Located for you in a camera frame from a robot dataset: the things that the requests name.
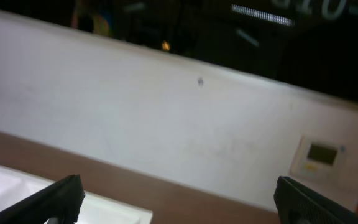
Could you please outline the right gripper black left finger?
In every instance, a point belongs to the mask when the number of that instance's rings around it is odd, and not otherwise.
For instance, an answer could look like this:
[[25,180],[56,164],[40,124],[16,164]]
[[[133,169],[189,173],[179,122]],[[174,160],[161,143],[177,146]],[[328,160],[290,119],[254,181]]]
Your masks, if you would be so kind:
[[79,175],[68,175],[0,211],[0,224],[74,224],[85,198]]

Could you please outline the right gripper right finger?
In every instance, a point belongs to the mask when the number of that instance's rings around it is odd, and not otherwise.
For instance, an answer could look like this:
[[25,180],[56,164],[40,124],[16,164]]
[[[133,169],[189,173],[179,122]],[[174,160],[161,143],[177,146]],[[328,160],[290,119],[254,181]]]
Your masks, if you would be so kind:
[[358,224],[357,214],[287,176],[273,197],[281,224]]

